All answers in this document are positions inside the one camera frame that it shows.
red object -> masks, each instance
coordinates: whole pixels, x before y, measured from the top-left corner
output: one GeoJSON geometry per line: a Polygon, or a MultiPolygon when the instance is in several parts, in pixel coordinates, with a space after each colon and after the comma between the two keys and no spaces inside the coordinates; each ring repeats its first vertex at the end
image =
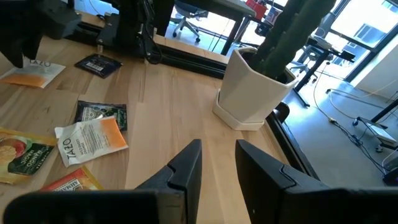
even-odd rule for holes
{"type": "Polygon", "coordinates": [[[267,7],[261,4],[258,4],[255,0],[246,1],[246,5],[256,12],[256,19],[261,20],[262,17],[266,14],[267,7]]]}

desk leg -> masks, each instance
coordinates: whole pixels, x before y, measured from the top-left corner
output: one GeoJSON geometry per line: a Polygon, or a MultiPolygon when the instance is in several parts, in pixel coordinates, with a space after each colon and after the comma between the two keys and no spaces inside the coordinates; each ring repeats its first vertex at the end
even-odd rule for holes
{"type": "Polygon", "coordinates": [[[246,32],[246,29],[248,28],[250,24],[250,20],[245,17],[243,19],[242,25],[239,27],[238,33],[236,34],[236,37],[234,39],[233,43],[238,43],[241,41],[243,34],[246,32]]]}
{"type": "Polygon", "coordinates": [[[173,12],[174,0],[154,0],[155,27],[157,35],[164,36],[173,12]]]}
{"type": "Polygon", "coordinates": [[[386,114],[388,114],[392,109],[394,109],[396,106],[398,106],[398,100],[395,100],[392,102],[388,107],[386,107],[384,110],[382,110],[379,114],[377,114],[374,118],[372,118],[372,122],[376,123],[378,122],[382,117],[384,117],[386,114]]]}
{"type": "Polygon", "coordinates": [[[296,89],[293,89],[294,93],[298,96],[298,99],[301,101],[301,104],[303,104],[305,107],[310,107],[311,105],[304,99],[304,97],[296,91],[296,89]]]}
{"type": "Polygon", "coordinates": [[[240,19],[235,20],[235,25],[232,28],[231,33],[228,36],[228,39],[226,39],[225,45],[223,47],[223,50],[221,51],[222,55],[226,55],[228,53],[228,50],[231,47],[232,42],[235,39],[236,33],[238,32],[239,27],[241,26],[242,20],[243,20],[243,16],[240,17],[240,19]]]}
{"type": "Polygon", "coordinates": [[[303,88],[303,86],[305,84],[307,84],[310,79],[311,76],[316,72],[316,70],[319,68],[319,66],[321,66],[321,64],[326,60],[326,58],[329,56],[329,52],[325,51],[323,52],[318,60],[315,62],[315,65],[313,65],[313,67],[307,72],[307,74],[305,74],[305,76],[303,77],[303,79],[301,79],[301,81],[297,84],[297,86],[294,88],[294,92],[296,92],[296,94],[298,95],[298,97],[300,98],[301,102],[303,103],[304,106],[310,106],[305,100],[304,98],[299,94],[299,91],[301,90],[301,88],[303,88]]]}

wire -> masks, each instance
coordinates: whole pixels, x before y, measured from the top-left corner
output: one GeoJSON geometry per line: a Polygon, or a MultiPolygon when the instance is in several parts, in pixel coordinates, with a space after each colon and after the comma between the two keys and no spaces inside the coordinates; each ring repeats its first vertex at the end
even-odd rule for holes
{"type": "Polygon", "coordinates": [[[329,116],[318,106],[317,98],[315,97],[315,91],[317,90],[318,83],[321,82],[321,78],[322,78],[322,75],[323,75],[323,71],[325,71],[326,66],[328,66],[329,64],[330,64],[330,63],[327,62],[326,65],[323,67],[323,70],[322,70],[321,74],[319,75],[319,79],[318,79],[318,81],[317,81],[317,84],[315,84],[315,88],[313,89],[312,96],[313,96],[313,100],[314,100],[315,105],[317,106],[318,110],[321,111],[321,112],[323,113],[323,115],[325,115],[329,120],[331,120],[331,117],[329,117],[329,116]]]}
{"type": "Polygon", "coordinates": [[[382,169],[386,169],[382,164],[376,162],[373,157],[370,155],[368,149],[363,146],[363,142],[358,139],[354,134],[351,134],[346,128],[342,127],[337,121],[331,122],[336,127],[340,128],[340,130],[348,137],[348,139],[355,144],[358,148],[360,148],[361,152],[374,164],[374,166],[382,173],[382,169]]]}
{"type": "Polygon", "coordinates": [[[216,44],[214,45],[214,47],[213,47],[213,50],[211,50],[212,52],[214,52],[214,49],[216,48],[216,46],[217,46],[217,44],[218,44],[218,42],[220,41],[220,39],[221,39],[221,36],[223,35],[223,33],[225,32],[225,29],[226,29],[226,27],[228,26],[228,24],[229,24],[229,22],[231,21],[231,19],[228,19],[228,22],[226,23],[226,25],[225,25],[225,27],[224,27],[224,30],[223,30],[223,32],[222,33],[220,33],[220,36],[218,37],[218,40],[217,40],[217,42],[216,42],[216,44]]]}
{"type": "Polygon", "coordinates": [[[358,140],[361,140],[361,139],[363,138],[363,136],[365,136],[366,131],[367,131],[369,128],[370,128],[369,126],[366,126],[365,131],[363,132],[362,136],[361,136],[358,140]]]}
{"type": "MultiPolygon", "coordinates": [[[[350,116],[350,115],[346,114],[345,112],[341,111],[341,110],[333,103],[333,101],[331,100],[331,94],[330,94],[330,93],[329,93],[329,101],[330,101],[331,105],[332,105],[337,111],[339,111],[342,115],[346,116],[347,118],[356,119],[356,117],[350,116]]],[[[382,121],[380,121],[380,122],[378,122],[378,123],[385,122],[386,119],[389,118],[391,115],[394,115],[396,118],[398,118],[398,116],[394,114],[394,112],[395,112],[397,109],[398,109],[398,108],[396,108],[394,111],[390,111],[390,114],[389,114],[386,118],[384,118],[384,120],[382,120],[382,121]]]]}
{"type": "Polygon", "coordinates": [[[366,94],[366,95],[363,95],[363,96],[352,95],[351,93],[347,93],[347,92],[341,91],[341,90],[336,90],[336,89],[334,89],[334,88],[330,88],[330,89],[328,89],[328,91],[331,91],[331,90],[333,90],[333,91],[340,91],[340,92],[342,92],[342,93],[346,93],[346,94],[351,95],[351,96],[353,96],[353,97],[363,98],[363,97],[371,96],[371,95],[374,95],[374,94],[380,92],[381,90],[387,88],[389,85],[393,84],[393,83],[396,82],[397,80],[398,80],[398,79],[396,79],[396,80],[394,80],[394,81],[388,83],[388,84],[385,85],[384,87],[382,87],[382,88],[380,88],[380,89],[378,89],[378,90],[376,90],[376,91],[374,91],[374,92],[372,92],[372,93],[369,93],[369,94],[366,94]]]}
{"type": "Polygon", "coordinates": [[[337,108],[337,106],[333,103],[333,101],[331,100],[331,94],[329,94],[329,101],[331,103],[331,105],[337,110],[339,111],[342,115],[346,116],[347,118],[351,118],[351,119],[356,119],[356,117],[352,117],[344,112],[342,112],[339,108],[337,108]]]}
{"type": "Polygon", "coordinates": [[[383,167],[384,174],[387,174],[387,173],[386,173],[386,170],[385,170],[385,168],[384,168],[384,161],[386,161],[386,159],[387,159],[388,157],[392,156],[397,150],[398,150],[398,147],[397,147],[396,150],[394,150],[394,152],[390,153],[390,154],[389,154],[385,159],[383,159],[383,161],[381,162],[381,165],[382,165],[382,167],[383,167]]]}
{"type": "Polygon", "coordinates": [[[91,0],[88,0],[88,2],[91,4],[92,8],[94,9],[94,11],[96,11],[96,13],[97,13],[98,15],[102,15],[101,13],[99,13],[99,12],[95,9],[95,7],[94,7],[93,3],[91,2],[91,0]]]}

black cable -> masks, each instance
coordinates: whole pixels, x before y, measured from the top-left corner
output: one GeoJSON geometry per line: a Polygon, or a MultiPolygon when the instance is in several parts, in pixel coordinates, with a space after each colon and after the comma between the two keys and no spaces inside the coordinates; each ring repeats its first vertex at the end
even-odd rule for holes
{"type": "Polygon", "coordinates": [[[396,115],[394,114],[394,112],[395,112],[397,109],[398,109],[398,108],[396,108],[393,112],[390,112],[390,114],[389,114],[386,118],[384,118],[384,120],[379,121],[378,123],[385,122],[386,119],[388,119],[391,115],[394,115],[394,116],[396,117],[396,115]]]}
{"type": "Polygon", "coordinates": [[[366,131],[367,131],[368,129],[369,129],[369,126],[366,126],[365,131],[363,132],[362,136],[361,136],[358,140],[361,140],[361,139],[363,138],[363,136],[365,136],[365,133],[366,133],[366,131]]]}
{"type": "Polygon", "coordinates": [[[361,152],[374,164],[374,166],[384,175],[384,172],[382,171],[381,168],[386,169],[385,167],[383,167],[380,163],[376,162],[372,155],[370,155],[368,149],[366,149],[366,147],[363,146],[363,142],[358,139],[358,137],[356,137],[354,134],[351,134],[346,128],[342,127],[339,123],[337,123],[337,121],[332,122],[336,127],[338,127],[347,137],[348,139],[355,144],[358,148],[360,148],[361,152]]]}

paper packet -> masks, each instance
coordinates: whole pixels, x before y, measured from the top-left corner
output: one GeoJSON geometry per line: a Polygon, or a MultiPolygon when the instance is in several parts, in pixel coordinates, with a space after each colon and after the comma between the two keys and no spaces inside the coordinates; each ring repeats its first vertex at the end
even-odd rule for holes
{"type": "Polygon", "coordinates": [[[15,184],[34,175],[57,140],[0,128],[0,182],[15,184]]]}
{"type": "Polygon", "coordinates": [[[92,54],[75,64],[77,68],[91,72],[101,78],[110,76],[122,65],[121,62],[100,54],[92,54]]]}
{"type": "Polygon", "coordinates": [[[24,68],[12,68],[0,76],[0,82],[44,88],[62,70],[63,65],[31,60],[24,68]]]}
{"type": "Polygon", "coordinates": [[[128,148],[114,116],[55,128],[63,164],[74,164],[128,148]]]}
{"type": "Polygon", "coordinates": [[[120,131],[127,131],[127,109],[126,105],[116,105],[109,103],[90,103],[79,100],[75,122],[91,121],[108,116],[114,116],[120,131]]]}
{"type": "Polygon", "coordinates": [[[40,191],[76,191],[76,190],[103,190],[102,186],[83,166],[54,183],[42,188],[40,191]]]}

